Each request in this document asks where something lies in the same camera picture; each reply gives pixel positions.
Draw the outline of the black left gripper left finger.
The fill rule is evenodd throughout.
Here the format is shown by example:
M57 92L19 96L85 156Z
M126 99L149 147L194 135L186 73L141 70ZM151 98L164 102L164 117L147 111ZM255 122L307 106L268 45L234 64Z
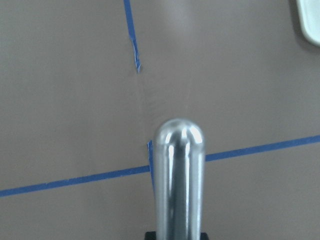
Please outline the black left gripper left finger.
M157 236L155 231L147 231L144 234L144 240L156 240L156 239L157 239Z

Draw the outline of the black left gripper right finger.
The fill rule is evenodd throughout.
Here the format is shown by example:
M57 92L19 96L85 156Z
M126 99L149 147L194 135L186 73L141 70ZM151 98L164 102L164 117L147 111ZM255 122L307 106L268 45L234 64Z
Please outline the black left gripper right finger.
M200 240L209 240L209 236L206 232L200 233Z

